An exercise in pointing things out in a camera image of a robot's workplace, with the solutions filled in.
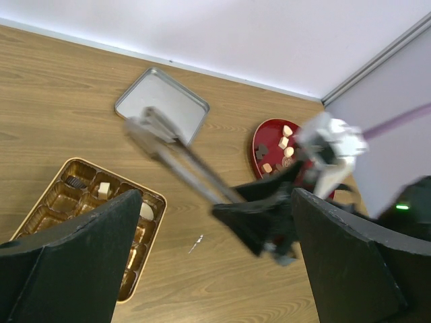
wooden table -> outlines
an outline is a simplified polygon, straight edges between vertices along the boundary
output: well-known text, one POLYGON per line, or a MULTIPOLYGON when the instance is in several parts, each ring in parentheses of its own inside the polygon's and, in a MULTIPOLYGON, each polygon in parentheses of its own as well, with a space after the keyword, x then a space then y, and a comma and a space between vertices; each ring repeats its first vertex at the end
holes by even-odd
MULTIPOLYGON (((162 193, 168 210, 137 293, 113 322, 318 322, 304 263, 253 258, 209 205, 123 135, 114 103, 151 62, 0 28, 0 242, 18 228, 64 161, 78 156, 162 193), (203 241, 188 254, 201 235, 203 241)), ((193 148, 231 185, 253 180, 246 157, 266 118, 322 111, 267 90, 161 66, 211 111, 193 148)))

gold chocolate tray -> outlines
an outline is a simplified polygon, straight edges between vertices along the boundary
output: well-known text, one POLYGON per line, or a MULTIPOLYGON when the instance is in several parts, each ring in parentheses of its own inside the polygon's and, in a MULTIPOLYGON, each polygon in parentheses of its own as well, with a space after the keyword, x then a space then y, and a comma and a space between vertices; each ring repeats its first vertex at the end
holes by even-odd
POLYGON ((143 202, 147 203, 154 212, 153 221, 139 218, 118 296, 118 302, 123 303, 128 301, 136 290, 162 222, 166 199, 161 194, 84 159, 72 158, 64 163, 11 240, 35 234, 99 207, 106 202, 98 198, 101 182, 110 183, 108 200, 128 190, 137 189, 141 193, 143 202), (80 180, 86 188, 79 189, 66 184, 69 176, 80 180))

tray rim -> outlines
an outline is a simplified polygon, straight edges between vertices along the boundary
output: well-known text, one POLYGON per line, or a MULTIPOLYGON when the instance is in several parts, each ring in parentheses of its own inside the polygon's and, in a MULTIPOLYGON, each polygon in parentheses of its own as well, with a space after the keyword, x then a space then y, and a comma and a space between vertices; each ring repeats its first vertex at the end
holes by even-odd
POLYGON ((106 168, 103 168, 103 167, 101 167, 101 166, 99 166, 99 165, 97 165, 97 164, 95 164, 95 163, 92 163, 92 162, 90 162, 90 161, 88 161, 88 160, 86 160, 86 159, 84 159, 84 158, 80 158, 80 157, 72 157, 72 158, 69 158, 68 160, 66 160, 66 161, 64 162, 64 164, 60 167, 60 170, 55 174, 54 178, 50 181, 50 183, 48 184, 48 186, 45 188, 45 191, 40 195, 39 199, 34 203, 34 205, 33 205, 32 209, 30 210, 30 212, 28 212, 28 214, 26 215, 26 217, 24 218, 24 220, 22 220, 22 222, 21 222, 20 226, 16 229, 15 233, 12 235, 12 237, 9 239, 9 241, 11 241, 11 240, 13 240, 13 239, 15 239, 15 238, 16 238, 16 236, 18 235, 18 232, 21 230, 21 228, 22 228, 22 227, 24 226, 24 224, 27 222, 27 220, 28 220, 28 218, 31 216, 31 214, 33 214, 34 210, 38 207, 39 203, 42 201, 42 199, 44 198, 45 194, 48 192, 48 190, 51 188, 51 186, 52 186, 54 183, 56 183, 56 182, 57 182, 57 178, 59 177, 59 175, 61 174, 61 172, 65 169, 66 165, 67 165, 68 163, 72 162, 72 161, 75 161, 75 160, 77 160, 77 161, 79 161, 79 162, 84 162, 84 163, 90 164, 91 166, 97 167, 97 168, 101 169, 102 171, 107 172, 108 174, 109 174, 109 173, 114 174, 115 176, 118 176, 119 178, 121 178, 121 179, 122 179, 122 180, 124 180, 124 181, 130 182, 130 183, 132 183, 132 184, 136 185, 137 187, 143 188, 144 190, 147 190, 147 191, 149 191, 149 192, 152 192, 152 193, 154 193, 154 194, 156 194, 156 195, 160 196, 160 198, 162 198, 162 199, 163 199, 163 201, 164 201, 164 205, 165 205, 165 207, 164 207, 164 210, 163 210, 163 212, 162 212, 162 214, 161 214, 161 216, 160 216, 159 224, 158 224, 158 226, 157 226, 157 228, 156 228, 156 232, 154 233, 153 241, 150 243, 150 246, 149 246, 149 248, 148 248, 148 255, 147 255, 147 258, 146 258, 146 259, 145 259, 145 261, 143 262, 141 272, 140 272, 140 273, 139 273, 139 275, 137 276, 137 281, 136 281, 135 288, 133 288, 132 293, 130 294, 130 296, 129 296, 127 299, 125 299, 125 300, 123 300, 123 301, 119 301, 119 300, 117 300, 117 304, 123 304, 123 303, 126 303, 127 301, 129 301, 129 300, 130 300, 130 299, 135 295, 136 289, 137 289, 137 287, 138 287, 139 281, 141 280, 141 276, 142 276, 143 271, 144 271, 144 269, 145 269, 145 266, 146 266, 146 264, 147 264, 148 258, 150 257, 150 254, 151 254, 151 251, 152 251, 152 248, 153 248, 154 242, 156 241, 156 238, 157 238, 157 235, 158 235, 159 229, 160 229, 160 227, 161 227, 161 224, 162 224, 162 221, 163 221, 164 215, 165 215, 166 210, 167 210, 167 208, 168 208, 168 201, 166 200, 166 197, 165 197, 164 195, 160 194, 159 192, 156 192, 155 190, 152 190, 152 189, 150 189, 150 188, 148 188, 148 187, 146 187, 146 186, 140 185, 140 184, 138 184, 138 183, 136 183, 136 182, 134 182, 134 181, 132 181, 132 180, 130 180, 130 179, 128 179, 128 178, 126 178, 126 177, 124 177, 124 176, 118 175, 117 173, 112 172, 112 171, 110 171, 110 170, 107 170, 106 168))
POLYGON ((193 133, 193 136, 190 138, 189 142, 187 143, 187 145, 190 145, 193 140, 195 139, 197 133, 199 132, 199 130, 201 129, 205 119, 207 118, 207 115, 209 113, 210 107, 209 107, 209 103, 204 100, 201 96, 198 96, 195 92, 193 92, 192 90, 190 90, 189 88, 185 87, 183 84, 181 84, 180 82, 178 82, 177 80, 175 80, 172 76, 170 76, 169 74, 167 74, 166 72, 164 72, 163 70, 161 70, 159 67, 149 67, 145 72, 143 72, 136 81, 133 82, 132 85, 130 85, 130 87, 126 90, 126 92, 124 92, 121 97, 115 102, 114 105, 114 111, 115 113, 120 116, 123 119, 126 119, 125 116, 123 116, 119 111, 118 111, 118 107, 121 104, 121 102, 123 102, 125 100, 125 98, 139 85, 139 83, 141 83, 141 81, 143 79, 145 79, 148 75, 150 74, 154 74, 157 75, 160 79, 162 79, 163 81, 165 81, 166 83, 172 85, 173 87, 175 87, 176 89, 178 89, 179 91, 181 91, 182 93, 184 93, 187 97, 189 97, 190 99, 192 99, 192 101, 199 103, 200 105, 202 105, 202 108, 204 109, 205 114, 203 115, 203 118, 201 119, 201 122, 199 123, 199 126, 196 128, 195 132, 193 133))

green light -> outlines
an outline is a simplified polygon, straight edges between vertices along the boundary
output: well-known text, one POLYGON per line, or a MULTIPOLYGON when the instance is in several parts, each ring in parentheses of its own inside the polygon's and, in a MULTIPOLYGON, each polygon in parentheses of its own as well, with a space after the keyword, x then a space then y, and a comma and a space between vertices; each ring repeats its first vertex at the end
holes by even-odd
POLYGON ((408 210, 410 209, 407 205, 405 204, 397 204, 395 205, 395 208, 399 209, 399 210, 408 210))

silver tray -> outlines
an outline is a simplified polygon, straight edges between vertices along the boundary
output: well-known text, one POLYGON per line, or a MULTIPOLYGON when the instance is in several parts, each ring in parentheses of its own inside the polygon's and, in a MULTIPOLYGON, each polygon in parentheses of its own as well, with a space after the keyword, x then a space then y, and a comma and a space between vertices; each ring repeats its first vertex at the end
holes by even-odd
POLYGON ((115 103, 123 118, 141 116, 146 106, 155 106, 179 129, 182 140, 190 144, 205 117, 209 104, 175 81, 162 70, 151 67, 115 103))

